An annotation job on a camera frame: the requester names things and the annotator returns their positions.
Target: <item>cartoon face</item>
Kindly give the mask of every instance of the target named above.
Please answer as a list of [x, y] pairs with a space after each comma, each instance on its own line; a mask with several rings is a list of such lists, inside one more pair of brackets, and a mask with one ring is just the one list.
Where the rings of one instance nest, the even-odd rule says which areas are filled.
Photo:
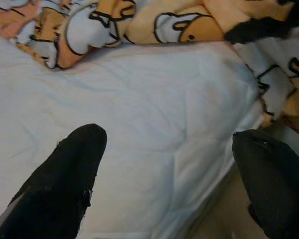
[[56, 65], [57, 49], [54, 41], [57, 29], [63, 20], [63, 14], [57, 10], [48, 7], [42, 8], [34, 26], [34, 33], [27, 43], [36, 54], [40, 55], [49, 68], [54, 68]]
[[200, 13], [163, 13], [155, 20], [154, 34], [161, 43], [221, 40], [223, 37], [215, 20]]

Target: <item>floor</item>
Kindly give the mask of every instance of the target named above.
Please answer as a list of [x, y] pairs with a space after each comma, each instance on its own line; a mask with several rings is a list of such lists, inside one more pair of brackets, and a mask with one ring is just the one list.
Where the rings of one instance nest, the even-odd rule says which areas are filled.
[[[266, 131], [288, 143], [299, 156], [299, 135], [293, 130], [277, 123]], [[213, 206], [196, 221], [186, 239], [268, 239], [249, 216], [248, 205], [247, 193], [234, 167]]]
[[251, 219], [249, 199], [236, 168], [210, 211], [186, 239], [268, 239]]

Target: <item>white quilted bedspread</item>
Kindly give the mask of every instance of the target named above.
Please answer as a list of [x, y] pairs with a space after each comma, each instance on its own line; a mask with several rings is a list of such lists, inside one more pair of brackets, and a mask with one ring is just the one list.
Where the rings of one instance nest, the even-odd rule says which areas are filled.
[[104, 49], [50, 72], [0, 38], [0, 214], [57, 142], [97, 123], [108, 146], [80, 239], [171, 239], [261, 121], [257, 84], [224, 43]]

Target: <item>cartoon blanket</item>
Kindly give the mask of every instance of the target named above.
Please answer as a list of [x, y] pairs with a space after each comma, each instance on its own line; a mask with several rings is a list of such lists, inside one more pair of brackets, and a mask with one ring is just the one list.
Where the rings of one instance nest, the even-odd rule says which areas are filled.
[[[0, 0], [0, 35], [50, 69], [69, 68], [98, 48], [116, 47], [122, 42], [251, 42], [235, 48], [254, 71], [261, 89], [271, 86], [262, 95], [264, 125], [288, 112], [293, 117], [288, 121], [297, 129], [299, 59], [259, 70], [263, 58], [249, 62], [257, 59], [259, 51], [248, 49], [264, 37], [286, 38], [298, 25], [299, 0]], [[268, 55], [266, 50], [262, 53], [266, 60], [278, 55]], [[290, 68], [288, 72], [282, 70], [284, 79], [295, 80], [278, 87], [278, 68], [284, 69], [287, 62]], [[262, 79], [270, 74], [275, 76], [270, 84], [265, 83]], [[281, 91], [276, 94], [280, 103], [271, 100], [273, 89]]]

